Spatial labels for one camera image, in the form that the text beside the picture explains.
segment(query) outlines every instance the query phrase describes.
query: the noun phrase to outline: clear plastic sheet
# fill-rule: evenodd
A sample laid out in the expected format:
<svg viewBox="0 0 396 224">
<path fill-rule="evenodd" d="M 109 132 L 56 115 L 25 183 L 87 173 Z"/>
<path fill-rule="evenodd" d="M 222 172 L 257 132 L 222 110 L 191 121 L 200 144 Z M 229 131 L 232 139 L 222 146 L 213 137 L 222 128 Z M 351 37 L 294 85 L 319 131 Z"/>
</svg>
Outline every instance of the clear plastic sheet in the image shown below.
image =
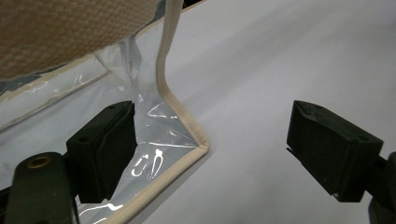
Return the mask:
<svg viewBox="0 0 396 224">
<path fill-rule="evenodd" d="M 162 32 L 163 21 L 155 21 L 119 45 L 0 96 L 0 189 L 11 185 L 19 162 L 40 152 L 65 153 L 68 138 L 106 106 L 125 100 L 135 105 L 138 147 L 111 200 L 86 204 L 77 198 L 81 223 L 105 220 L 197 148 L 157 90 Z"/>
</svg>

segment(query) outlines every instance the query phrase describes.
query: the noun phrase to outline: white table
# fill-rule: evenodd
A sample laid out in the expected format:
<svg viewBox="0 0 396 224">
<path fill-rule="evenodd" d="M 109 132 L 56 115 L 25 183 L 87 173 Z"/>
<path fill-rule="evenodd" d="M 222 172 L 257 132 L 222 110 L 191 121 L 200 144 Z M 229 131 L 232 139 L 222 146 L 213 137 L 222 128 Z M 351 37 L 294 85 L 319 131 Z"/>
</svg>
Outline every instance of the white table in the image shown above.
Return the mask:
<svg viewBox="0 0 396 224">
<path fill-rule="evenodd" d="M 210 152 L 133 223 L 369 223 L 285 149 L 294 100 L 323 105 L 396 150 L 396 2 L 209 0 L 184 12 L 171 89 Z"/>
</svg>

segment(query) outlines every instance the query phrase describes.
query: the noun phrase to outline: clear vinyl pouch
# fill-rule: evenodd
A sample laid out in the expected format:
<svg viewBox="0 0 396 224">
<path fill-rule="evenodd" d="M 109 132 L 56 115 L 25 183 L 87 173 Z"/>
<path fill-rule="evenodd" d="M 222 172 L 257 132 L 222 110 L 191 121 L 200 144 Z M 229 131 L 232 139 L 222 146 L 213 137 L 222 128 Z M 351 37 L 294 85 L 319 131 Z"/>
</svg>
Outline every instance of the clear vinyl pouch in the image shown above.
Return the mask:
<svg viewBox="0 0 396 224">
<path fill-rule="evenodd" d="M 180 3 L 159 1 L 154 20 L 138 33 L 0 95 L 0 189 L 11 185 L 19 162 L 41 152 L 64 154 L 65 142 L 102 109 L 128 100 L 134 103 L 134 120 L 130 122 L 134 122 L 138 147 L 111 200 L 90 204 L 76 198 L 80 222 L 99 223 L 110 216 L 115 222 L 124 222 L 176 178 L 178 174 L 172 174 L 170 168 L 191 158 L 201 145 L 158 88 L 164 15 L 170 13 L 165 9 L 172 11 Z M 136 199 L 145 194 L 151 196 Z M 115 213 L 133 200 L 143 205 L 131 208 L 133 211 L 124 208 L 128 215 L 117 219 Z"/>
</svg>

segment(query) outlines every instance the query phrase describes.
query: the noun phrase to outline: beige woven fabric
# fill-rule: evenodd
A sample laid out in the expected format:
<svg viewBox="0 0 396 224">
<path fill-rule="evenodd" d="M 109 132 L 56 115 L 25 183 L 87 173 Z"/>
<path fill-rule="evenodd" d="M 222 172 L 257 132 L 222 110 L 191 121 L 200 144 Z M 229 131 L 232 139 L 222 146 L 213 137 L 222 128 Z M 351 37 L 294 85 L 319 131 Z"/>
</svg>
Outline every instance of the beige woven fabric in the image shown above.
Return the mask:
<svg viewBox="0 0 396 224">
<path fill-rule="evenodd" d="M 0 79 L 68 63 L 150 22 L 159 0 L 0 0 Z"/>
</svg>

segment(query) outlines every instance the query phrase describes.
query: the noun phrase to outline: plastic bag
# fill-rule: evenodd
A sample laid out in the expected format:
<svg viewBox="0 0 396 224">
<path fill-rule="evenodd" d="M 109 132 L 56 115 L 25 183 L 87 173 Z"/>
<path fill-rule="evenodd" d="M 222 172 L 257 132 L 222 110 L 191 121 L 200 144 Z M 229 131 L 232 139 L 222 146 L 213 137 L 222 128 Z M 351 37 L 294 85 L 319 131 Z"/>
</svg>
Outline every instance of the plastic bag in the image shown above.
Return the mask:
<svg viewBox="0 0 396 224">
<path fill-rule="evenodd" d="M 11 185 L 19 162 L 40 152 L 65 153 L 65 142 L 85 123 L 125 100 L 135 105 L 138 147 L 111 200 L 77 198 L 81 223 L 128 221 L 206 154 L 205 134 L 164 79 L 181 4 L 160 1 L 138 33 L 0 96 L 0 189 Z"/>
</svg>

